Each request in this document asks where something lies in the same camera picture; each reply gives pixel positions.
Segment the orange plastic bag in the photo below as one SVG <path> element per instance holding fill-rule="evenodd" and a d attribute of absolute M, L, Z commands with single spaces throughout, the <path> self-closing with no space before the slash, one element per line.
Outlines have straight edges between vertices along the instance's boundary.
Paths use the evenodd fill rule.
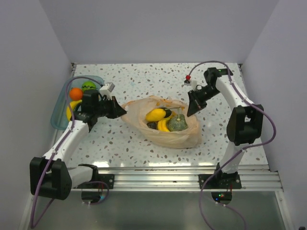
<path fill-rule="evenodd" d="M 151 110 L 166 107 L 176 108 L 179 107 L 185 120 L 188 124 L 188 128 L 183 131 L 165 132 L 150 129 L 146 122 L 145 116 Z M 158 96 L 149 96 L 134 101 L 129 101 L 122 105 L 127 113 L 121 117 L 121 119 L 138 129 L 148 140 L 154 144 L 175 148 L 193 148 L 201 143 L 201 127 L 195 115 L 187 117 L 188 105 L 181 100 L 163 99 Z"/>

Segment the fake green melon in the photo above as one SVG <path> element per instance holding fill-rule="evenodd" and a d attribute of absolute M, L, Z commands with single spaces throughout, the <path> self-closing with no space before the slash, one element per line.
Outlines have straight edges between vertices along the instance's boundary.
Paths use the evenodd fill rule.
<path fill-rule="evenodd" d="M 167 124 L 169 131 L 183 131 L 188 128 L 188 124 L 185 120 L 185 116 L 183 114 L 178 114 L 170 119 Z"/>

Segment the fake dark avocado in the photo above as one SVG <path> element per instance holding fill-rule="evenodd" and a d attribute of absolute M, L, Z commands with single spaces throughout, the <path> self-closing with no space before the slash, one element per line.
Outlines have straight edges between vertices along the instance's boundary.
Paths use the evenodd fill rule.
<path fill-rule="evenodd" d="M 172 111 L 172 110 L 170 110 L 170 109 L 168 109 L 168 108 L 162 108 L 164 111 L 165 111 L 165 116 L 164 116 L 164 118 L 169 118 L 169 117 L 172 117 L 172 116 L 176 116 L 177 114 L 174 112 L 174 111 Z"/>

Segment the fake yellow mango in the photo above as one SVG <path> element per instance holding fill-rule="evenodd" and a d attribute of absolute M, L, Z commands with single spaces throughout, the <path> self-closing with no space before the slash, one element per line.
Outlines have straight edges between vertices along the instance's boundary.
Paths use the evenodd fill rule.
<path fill-rule="evenodd" d="M 156 109 L 153 109 L 152 111 L 150 111 L 145 119 L 146 121 L 148 122 L 157 122 L 157 121 L 160 121 L 161 119 L 163 119 L 166 115 L 166 112 L 164 109 L 162 108 L 156 108 Z"/>

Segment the fake dark passion fruit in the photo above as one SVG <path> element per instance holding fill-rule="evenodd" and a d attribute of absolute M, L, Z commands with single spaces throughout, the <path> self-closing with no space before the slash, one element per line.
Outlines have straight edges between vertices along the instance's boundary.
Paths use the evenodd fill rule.
<path fill-rule="evenodd" d="M 148 123 L 147 123 L 147 126 L 148 126 L 150 129 L 157 130 L 157 122 L 148 122 Z"/>

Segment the fake banana bunch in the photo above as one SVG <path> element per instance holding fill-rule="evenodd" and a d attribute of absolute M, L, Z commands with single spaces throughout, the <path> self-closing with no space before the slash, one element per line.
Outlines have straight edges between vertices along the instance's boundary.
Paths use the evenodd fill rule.
<path fill-rule="evenodd" d="M 170 120 L 169 118 L 164 118 L 164 119 L 160 120 L 157 123 L 157 129 L 159 131 L 163 131 L 163 132 L 170 132 L 168 127 L 167 127 L 169 120 Z"/>

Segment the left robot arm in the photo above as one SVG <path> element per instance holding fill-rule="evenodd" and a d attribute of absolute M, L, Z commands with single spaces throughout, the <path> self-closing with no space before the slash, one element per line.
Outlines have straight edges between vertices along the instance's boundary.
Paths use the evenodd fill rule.
<path fill-rule="evenodd" d="M 81 184 L 89 188 L 97 187 L 100 182 L 97 167 L 80 164 L 69 170 L 66 162 L 99 118 L 116 119 L 126 113 L 126 110 L 118 104 L 115 96 L 105 99 L 98 90 L 87 90 L 80 107 L 73 110 L 68 127 L 59 140 L 43 157 L 34 157 L 31 160 L 31 194 L 64 200 L 72 188 Z"/>

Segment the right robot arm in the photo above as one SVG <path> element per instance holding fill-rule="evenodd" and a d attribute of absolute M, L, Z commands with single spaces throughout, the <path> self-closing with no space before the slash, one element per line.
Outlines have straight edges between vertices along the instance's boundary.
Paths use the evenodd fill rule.
<path fill-rule="evenodd" d="M 228 146 L 213 174 L 200 174 L 201 189 L 240 189 L 238 167 L 245 147 L 261 136 L 263 106 L 245 98 L 231 79 L 228 69 L 208 68 L 204 73 L 206 86 L 197 85 L 188 92 L 187 116 L 192 116 L 207 106 L 207 101 L 221 94 L 227 101 L 231 115 L 226 127 Z"/>

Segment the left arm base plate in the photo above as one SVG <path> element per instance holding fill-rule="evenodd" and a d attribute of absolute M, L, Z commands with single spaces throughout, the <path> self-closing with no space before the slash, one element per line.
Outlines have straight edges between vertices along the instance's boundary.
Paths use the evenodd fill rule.
<path fill-rule="evenodd" d="M 77 189 L 113 189 L 115 182 L 114 174 L 99 174 L 95 179 L 80 185 L 73 185 Z"/>

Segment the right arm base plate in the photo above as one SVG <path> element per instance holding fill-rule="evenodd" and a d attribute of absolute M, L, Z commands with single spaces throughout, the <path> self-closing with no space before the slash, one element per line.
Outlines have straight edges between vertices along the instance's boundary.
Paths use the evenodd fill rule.
<path fill-rule="evenodd" d="M 205 189 L 241 189 L 242 184 L 238 172 L 224 173 L 219 171 L 220 164 L 218 163 L 214 174 L 199 174 L 199 186 L 202 188 L 203 184 L 209 180 L 204 186 Z"/>

